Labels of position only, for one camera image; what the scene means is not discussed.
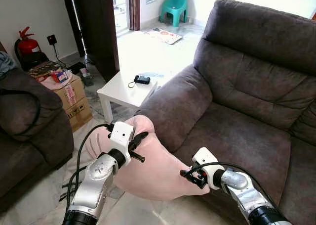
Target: red fire extinguisher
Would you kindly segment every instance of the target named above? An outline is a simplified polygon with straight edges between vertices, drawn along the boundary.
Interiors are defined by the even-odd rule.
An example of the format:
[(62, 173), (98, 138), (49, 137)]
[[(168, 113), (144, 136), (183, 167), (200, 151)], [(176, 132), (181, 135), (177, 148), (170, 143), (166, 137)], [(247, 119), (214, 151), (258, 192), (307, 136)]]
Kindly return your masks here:
[(23, 31), (19, 31), (22, 41), (18, 44), (18, 48), (22, 55), (30, 54), (33, 52), (41, 52), (39, 43), (36, 40), (29, 39), (28, 36), (34, 34), (26, 34), (30, 27), (28, 26)]

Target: wall socket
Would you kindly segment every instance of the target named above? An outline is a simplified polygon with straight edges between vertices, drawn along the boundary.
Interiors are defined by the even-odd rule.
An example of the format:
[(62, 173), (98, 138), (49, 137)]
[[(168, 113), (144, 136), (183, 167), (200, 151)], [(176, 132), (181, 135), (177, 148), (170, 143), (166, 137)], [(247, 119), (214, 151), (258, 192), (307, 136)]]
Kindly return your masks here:
[(54, 45), (57, 43), (55, 35), (47, 36), (47, 40), (50, 45)]

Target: sofa backrest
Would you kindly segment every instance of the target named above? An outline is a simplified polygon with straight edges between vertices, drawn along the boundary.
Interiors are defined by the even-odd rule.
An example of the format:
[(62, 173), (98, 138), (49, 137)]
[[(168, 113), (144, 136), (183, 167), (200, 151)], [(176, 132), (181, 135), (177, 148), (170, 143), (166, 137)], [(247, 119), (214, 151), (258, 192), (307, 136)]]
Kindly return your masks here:
[(218, 0), (194, 67), (208, 81), (214, 102), (295, 134), (291, 126), (316, 98), (316, 22)]

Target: rug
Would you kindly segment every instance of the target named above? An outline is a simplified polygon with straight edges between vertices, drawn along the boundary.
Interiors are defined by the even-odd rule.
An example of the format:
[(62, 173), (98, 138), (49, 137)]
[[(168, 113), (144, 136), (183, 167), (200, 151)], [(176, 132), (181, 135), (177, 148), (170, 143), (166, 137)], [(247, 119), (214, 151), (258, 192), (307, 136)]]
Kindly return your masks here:
[(158, 39), (168, 45), (172, 45), (182, 38), (180, 35), (165, 31), (161, 28), (153, 28), (152, 30), (146, 32), (145, 35)]

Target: sofa cushion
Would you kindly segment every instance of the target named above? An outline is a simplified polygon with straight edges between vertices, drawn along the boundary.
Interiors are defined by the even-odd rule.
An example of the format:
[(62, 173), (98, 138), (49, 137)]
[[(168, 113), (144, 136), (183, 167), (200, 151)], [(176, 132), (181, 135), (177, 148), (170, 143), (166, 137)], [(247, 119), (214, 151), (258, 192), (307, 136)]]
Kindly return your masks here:
[[(201, 147), (207, 147), (219, 162), (234, 163), (249, 170), (279, 203), (289, 166), (288, 133), (211, 103), (174, 155), (191, 165), (192, 155)], [(223, 192), (212, 190), (210, 194), (222, 196)]]
[(217, 0), (203, 39), (316, 75), (316, 22), (271, 8)]
[(280, 208), (295, 225), (316, 224), (316, 147), (292, 138), (291, 160)]
[(194, 67), (213, 101), (279, 129), (289, 129), (316, 97), (316, 77), (201, 40)]
[(57, 94), (20, 69), (9, 71), (0, 81), (0, 89), (24, 90), (34, 94), (40, 102), (37, 122), (25, 133), (20, 134), (31, 125), (36, 116), (35, 100), (27, 94), (0, 95), (0, 127), (16, 140), (28, 140), (62, 110), (62, 102)]
[(151, 119), (162, 145), (172, 153), (181, 146), (211, 101), (209, 85), (189, 66), (145, 101), (136, 114)]
[(290, 128), (296, 137), (316, 145), (316, 101), (302, 113)]
[(0, 197), (16, 186), (44, 158), (28, 142), (18, 142), (0, 130)]
[(72, 128), (66, 113), (62, 110), (30, 142), (50, 166), (56, 166), (64, 160), (74, 150)]

